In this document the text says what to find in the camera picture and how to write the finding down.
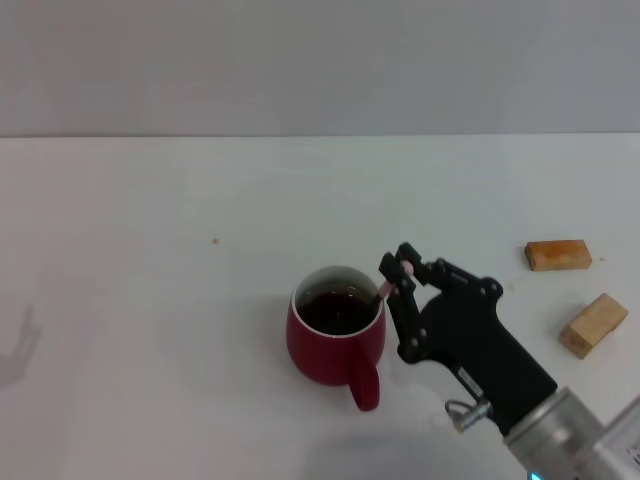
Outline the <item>pink handled metal spoon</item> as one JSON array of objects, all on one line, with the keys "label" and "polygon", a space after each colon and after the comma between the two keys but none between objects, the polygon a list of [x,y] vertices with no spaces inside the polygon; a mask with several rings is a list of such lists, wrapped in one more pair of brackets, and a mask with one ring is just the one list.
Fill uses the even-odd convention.
[{"label": "pink handled metal spoon", "polygon": [[[400,262],[400,265],[402,266],[404,272],[409,277],[411,277],[414,274],[414,267],[411,265],[409,261],[402,260]],[[385,281],[376,292],[376,295],[372,299],[372,303],[376,304],[376,303],[382,302],[390,294],[393,288],[394,286],[392,284],[390,284],[388,281]]]}]

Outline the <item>light wooden block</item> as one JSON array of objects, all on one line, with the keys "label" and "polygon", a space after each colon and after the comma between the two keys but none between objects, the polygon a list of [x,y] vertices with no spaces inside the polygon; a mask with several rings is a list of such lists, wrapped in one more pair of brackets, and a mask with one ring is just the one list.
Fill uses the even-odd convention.
[{"label": "light wooden block", "polygon": [[559,342],[574,356],[584,359],[628,313],[618,301],[603,293],[563,327]]}]

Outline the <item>silver vented box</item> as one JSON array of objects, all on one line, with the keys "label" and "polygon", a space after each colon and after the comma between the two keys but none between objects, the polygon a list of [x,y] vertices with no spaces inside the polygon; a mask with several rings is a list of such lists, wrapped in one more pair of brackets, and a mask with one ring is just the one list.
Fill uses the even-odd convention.
[{"label": "silver vented box", "polygon": [[619,460],[640,475],[640,396],[610,424],[605,443]]}]

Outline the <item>red ceramic cup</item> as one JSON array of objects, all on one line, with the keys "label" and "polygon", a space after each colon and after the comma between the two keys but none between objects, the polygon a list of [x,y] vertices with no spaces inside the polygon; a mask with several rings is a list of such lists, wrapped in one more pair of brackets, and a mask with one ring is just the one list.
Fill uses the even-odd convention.
[{"label": "red ceramic cup", "polygon": [[286,346],[296,367],[311,380],[328,386],[347,386],[363,412],[376,409],[380,400],[377,364],[386,337],[381,303],[376,318],[363,330],[327,335],[313,330],[300,318],[296,306],[310,291],[355,289],[376,295],[377,287],[364,273],[348,266],[328,266],[307,275],[293,290],[286,321]]}]

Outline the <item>dark orange wooden block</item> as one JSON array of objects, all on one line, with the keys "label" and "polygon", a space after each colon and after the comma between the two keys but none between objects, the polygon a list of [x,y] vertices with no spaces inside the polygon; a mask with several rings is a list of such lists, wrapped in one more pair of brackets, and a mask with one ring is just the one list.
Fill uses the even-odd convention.
[{"label": "dark orange wooden block", "polygon": [[524,253],[534,272],[584,270],[592,264],[592,257],[584,240],[528,242]]}]

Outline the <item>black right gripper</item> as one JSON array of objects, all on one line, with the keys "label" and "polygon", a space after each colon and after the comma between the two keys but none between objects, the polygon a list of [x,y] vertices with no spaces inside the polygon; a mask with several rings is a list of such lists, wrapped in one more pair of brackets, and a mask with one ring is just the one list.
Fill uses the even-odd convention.
[{"label": "black right gripper", "polygon": [[[411,277],[400,262],[411,265]],[[442,292],[453,288],[424,307],[427,358],[445,365],[474,399],[491,404],[489,419],[501,434],[508,434],[556,392],[554,379],[498,319],[503,287],[497,280],[472,275],[443,258],[423,261],[407,242],[398,247],[396,255],[384,254],[379,272],[384,282],[394,286],[380,303],[388,306],[399,341],[397,353],[405,363],[422,360],[426,337],[419,326],[414,279]]]}]

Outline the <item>dark coffee liquid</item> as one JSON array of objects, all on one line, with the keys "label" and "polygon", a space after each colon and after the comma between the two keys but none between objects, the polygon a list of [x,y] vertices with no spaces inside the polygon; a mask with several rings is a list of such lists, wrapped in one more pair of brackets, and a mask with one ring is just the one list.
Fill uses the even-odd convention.
[{"label": "dark coffee liquid", "polygon": [[363,330],[376,318],[378,309],[371,295],[355,289],[310,291],[296,306],[307,326],[337,336]]}]

